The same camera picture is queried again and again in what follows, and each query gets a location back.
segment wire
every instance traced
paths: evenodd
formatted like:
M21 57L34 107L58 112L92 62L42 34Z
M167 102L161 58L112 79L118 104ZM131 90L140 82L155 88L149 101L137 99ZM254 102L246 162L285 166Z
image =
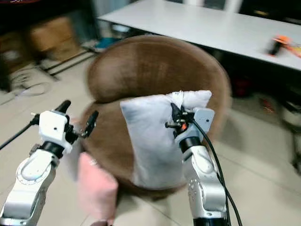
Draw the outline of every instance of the wire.
M223 173L222 173L222 167L221 167L221 164L220 164L220 161L218 160L218 157L217 157L217 154L215 152L215 149L209 139L209 137L207 136L207 134L203 131L203 129L199 126L199 124L194 120L192 119L192 123L197 127L197 129L202 133L202 135L204 136L205 140L207 141L211 151L212 151L212 154L214 156L214 159L215 159L215 162L216 162L216 165L217 165L217 168L218 168L218 171L220 173L220 175L217 174L217 177L218 179L220 180L221 184L223 185L225 191L226 191L226 195L227 197L229 198L230 202L231 202L231 205L234 209L234 212L235 212L235 215L236 215L236 218L237 218L237 221L238 221L238 225L239 226L242 226L242 222L241 222L241 219L240 219L240 215L239 215L239 212L237 210L237 207L234 203L234 200L232 199L227 187L226 187L226 184L225 184L225 179L224 179L224 176L223 176ZM229 212L229 204L228 204L228 199L226 198L226 208L227 208L227 221L228 221L228 224L231 225L231 221L230 221L230 212Z
M205 140L207 141L211 151L212 151L212 154L214 156L214 159L215 159L215 162L216 162L216 165L217 165L217 168L218 168L218 171L221 175L221 181L222 181L222 185L224 187L226 187L226 183L225 183L225 179L224 179L224 175L222 173L222 167L221 167L221 164L220 164L220 161L218 160L217 158L217 154L215 152L215 149L209 139L209 137L207 136L207 134L203 131L203 129L199 126L199 124L192 118L192 123L195 124L195 126L198 128L198 130L202 133L203 137L205 138ZM228 225L230 226L231 225L231 219L230 219L230 212L229 212L229 203L228 203L228 199L226 198L226 209L227 209L227 222L228 222Z
M6 145L8 145L10 142L12 142L14 139L16 139L18 136L20 136L22 133L24 133L30 126L32 126L31 123L29 123L28 125L26 125L23 129L21 129L19 132L17 132L15 135L13 135L13 137L11 137L9 140L7 140L6 142L4 142L0 146L0 150L3 149Z

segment pink cloth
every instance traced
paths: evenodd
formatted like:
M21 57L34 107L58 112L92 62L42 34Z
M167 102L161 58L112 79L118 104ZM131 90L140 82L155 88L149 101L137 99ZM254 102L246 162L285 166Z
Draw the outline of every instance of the pink cloth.
M91 216L112 225L115 218L118 183L88 154L79 157L79 203Z

